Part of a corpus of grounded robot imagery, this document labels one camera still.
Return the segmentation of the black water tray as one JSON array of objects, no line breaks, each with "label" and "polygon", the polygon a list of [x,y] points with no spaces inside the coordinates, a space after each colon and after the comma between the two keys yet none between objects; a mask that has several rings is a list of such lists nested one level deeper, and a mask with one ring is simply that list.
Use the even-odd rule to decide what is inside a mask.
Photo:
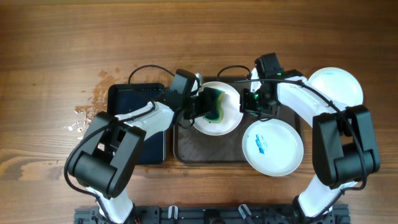
[{"label": "black water tray", "polygon": [[[127,114],[144,107],[149,98],[156,98],[163,90],[161,83],[136,83],[133,90],[128,84],[115,84],[108,89],[107,113]],[[161,164],[166,159],[166,132],[158,132],[144,141],[139,165]]]}]

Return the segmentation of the dark brown serving tray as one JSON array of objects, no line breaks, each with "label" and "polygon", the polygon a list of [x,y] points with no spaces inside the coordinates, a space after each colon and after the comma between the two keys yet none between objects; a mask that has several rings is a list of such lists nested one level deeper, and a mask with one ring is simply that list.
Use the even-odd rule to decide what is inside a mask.
[{"label": "dark brown serving tray", "polygon": [[[226,83],[238,93],[243,88],[250,89],[250,83]],[[301,137],[300,117],[286,106],[280,106],[277,119],[293,127]],[[254,122],[256,116],[243,114],[239,125],[221,136],[201,133],[194,126],[183,129],[174,127],[173,152],[176,159],[184,164],[244,164],[247,163],[242,150],[244,132]]]}]

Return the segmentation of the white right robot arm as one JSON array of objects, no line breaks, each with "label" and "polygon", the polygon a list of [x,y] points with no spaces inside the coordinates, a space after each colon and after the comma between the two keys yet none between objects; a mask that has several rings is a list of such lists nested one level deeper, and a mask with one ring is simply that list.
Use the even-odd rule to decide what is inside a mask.
[{"label": "white right robot arm", "polygon": [[[312,127],[312,164],[315,176],[294,198],[290,221],[323,220],[347,191],[365,188],[377,172],[379,158],[372,117],[363,104],[361,85],[349,72],[335,67],[305,78],[296,70],[263,72],[254,69],[250,95],[264,102],[263,92],[289,107]],[[246,160],[270,176],[293,172],[303,159],[303,142],[283,121],[256,121],[242,140]]]}]

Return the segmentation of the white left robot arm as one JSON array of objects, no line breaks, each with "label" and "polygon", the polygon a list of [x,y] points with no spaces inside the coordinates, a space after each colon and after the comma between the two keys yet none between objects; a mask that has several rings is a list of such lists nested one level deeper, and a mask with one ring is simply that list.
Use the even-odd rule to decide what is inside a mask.
[{"label": "white left robot arm", "polygon": [[181,119],[195,119],[216,109],[218,97],[208,90],[195,95],[167,91],[159,101],[132,113],[100,112],[68,156],[64,177],[77,192],[95,198],[105,223],[127,223],[134,204],[125,190],[144,142]]}]

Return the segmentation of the green yellow sponge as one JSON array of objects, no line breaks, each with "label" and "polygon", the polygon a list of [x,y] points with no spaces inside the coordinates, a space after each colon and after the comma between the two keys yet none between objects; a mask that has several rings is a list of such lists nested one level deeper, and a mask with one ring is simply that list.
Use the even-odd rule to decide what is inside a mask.
[{"label": "green yellow sponge", "polygon": [[213,102],[211,111],[204,115],[204,119],[209,123],[220,123],[224,115],[221,103],[225,92],[209,87],[204,87],[203,91],[211,98]]}]

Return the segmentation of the white plate blue stain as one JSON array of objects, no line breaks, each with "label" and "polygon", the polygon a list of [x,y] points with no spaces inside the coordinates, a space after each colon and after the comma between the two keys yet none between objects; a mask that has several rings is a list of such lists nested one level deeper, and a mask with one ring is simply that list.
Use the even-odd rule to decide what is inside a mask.
[{"label": "white plate blue stain", "polygon": [[352,74],[336,67],[317,70],[309,83],[328,97],[348,106],[363,104],[363,89]]}]

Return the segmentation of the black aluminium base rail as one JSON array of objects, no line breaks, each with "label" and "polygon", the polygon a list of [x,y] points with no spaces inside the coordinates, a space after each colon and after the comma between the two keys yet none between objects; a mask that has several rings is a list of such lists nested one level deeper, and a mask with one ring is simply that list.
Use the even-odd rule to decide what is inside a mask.
[{"label": "black aluminium base rail", "polygon": [[[135,207],[133,209],[135,217],[131,217],[126,223],[291,223],[289,204],[266,205],[265,207],[248,207],[251,221],[248,217],[243,217],[243,211],[238,207]],[[76,209],[74,222],[78,224],[89,223],[109,223],[100,214],[98,207]],[[313,223],[339,223],[350,224],[351,217],[349,208],[346,204],[333,206],[333,210],[324,215],[322,220]]]}]

